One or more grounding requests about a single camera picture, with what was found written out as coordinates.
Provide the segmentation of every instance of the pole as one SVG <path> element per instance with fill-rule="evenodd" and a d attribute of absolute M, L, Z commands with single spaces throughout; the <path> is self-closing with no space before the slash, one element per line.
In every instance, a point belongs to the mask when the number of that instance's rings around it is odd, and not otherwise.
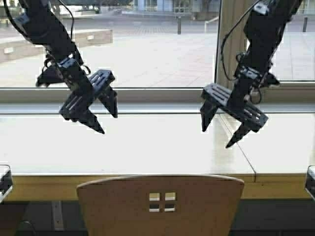
<path fill-rule="evenodd" d="M 303 32 L 306 32 L 307 21 L 308 21 L 308 17 L 306 16 L 306 17 L 304 17 Z"/>
<path fill-rule="evenodd" d="M 177 34 L 181 34 L 182 33 L 182 17 L 179 16 L 177 18 Z"/>

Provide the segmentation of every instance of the robotic arm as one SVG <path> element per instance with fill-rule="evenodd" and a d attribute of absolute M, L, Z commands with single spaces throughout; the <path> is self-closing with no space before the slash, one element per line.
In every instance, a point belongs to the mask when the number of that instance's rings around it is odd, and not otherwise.
<path fill-rule="evenodd" d="M 46 70 L 37 78 L 36 86 L 66 83 L 72 91 L 59 113 L 65 120 L 80 123 L 105 133 L 89 107 L 99 99 L 110 114 L 117 118 L 117 93 L 110 87 L 115 80 L 111 71 L 99 70 L 88 77 L 82 69 L 81 55 L 65 27 L 49 8 L 49 0 L 19 0 L 24 13 L 13 19 L 7 2 L 6 13 L 12 25 L 24 38 L 46 49 Z"/>
<path fill-rule="evenodd" d="M 249 98 L 255 89 L 260 92 L 260 88 L 280 85 L 276 77 L 269 73 L 273 65 L 271 59 L 283 38 L 286 24 L 296 14 L 301 3 L 302 0 L 257 1 L 244 28 L 250 46 L 236 58 L 238 66 L 234 74 L 233 91 L 217 84 L 204 88 L 201 97 L 205 103 L 200 110 L 204 132 L 218 108 L 242 123 L 226 148 L 241 140 L 251 130 L 258 132 L 267 122 L 268 117 Z"/>

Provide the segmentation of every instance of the paved plaza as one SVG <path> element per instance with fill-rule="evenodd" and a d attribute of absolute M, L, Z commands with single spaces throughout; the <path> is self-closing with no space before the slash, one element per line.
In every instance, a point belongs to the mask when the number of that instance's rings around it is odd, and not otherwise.
<path fill-rule="evenodd" d="M 111 19 L 78 20 L 76 29 L 113 30 L 113 43 L 80 48 L 92 71 L 113 71 L 113 86 L 204 87 L 213 82 L 217 23 L 206 33 L 204 23 L 187 23 L 178 35 L 176 22 L 170 20 Z M 2 38 L 15 35 L 13 29 L 0 28 Z M 39 55 L 1 63 L 0 87 L 34 87 L 43 61 L 44 55 Z M 272 72 L 280 80 L 314 80 L 315 32 L 292 32 L 289 26 L 273 61 Z"/>

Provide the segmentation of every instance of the window frame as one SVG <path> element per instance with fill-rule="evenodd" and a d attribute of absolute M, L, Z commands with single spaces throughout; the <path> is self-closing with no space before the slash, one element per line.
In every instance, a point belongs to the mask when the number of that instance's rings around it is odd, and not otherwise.
<path fill-rule="evenodd" d="M 253 0 L 221 0 L 219 15 L 219 33 L 215 82 L 229 89 L 233 84 L 223 74 L 219 61 L 220 45 L 223 37 L 233 27 L 240 16 L 253 3 Z M 224 49 L 228 75 L 232 77 L 237 66 L 235 55 L 246 49 L 246 37 L 243 28 L 246 18 L 226 42 Z M 128 103 L 202 103 L 200 97 L 203 88 L 115 88 L 118 102 Z M 263 102 L 314 102 L 315 83 L 284 83 L 280 88 L 263 89 Z M 0 103 L 63 103 L 70 95 L 67 88 L 0 88 Z"/>
<path fill-rule="evenodd" d="M 222 2 L 220 2 L 219 33 L 222 26 L 221 16 Z M 194 103 L 202 102 L 201 93 L 203 88 L 114 88 L 118 93 L 119 102 L 170 102 L 170 103 Z M 50 103 L 64 102 L 70 95 L 68 88 L 0 88 L 0 103 Z"/>

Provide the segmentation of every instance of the building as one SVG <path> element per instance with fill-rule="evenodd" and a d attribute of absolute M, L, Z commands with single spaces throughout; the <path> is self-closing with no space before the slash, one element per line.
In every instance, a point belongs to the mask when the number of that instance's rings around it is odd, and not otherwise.
<path fill-rule="evenodd" d="M 203 10 L 204 0 L 134 0 L 134 10 L 193 13 Z M 210 0 L 208 12 L 218 12 L 220 0 Z"/>

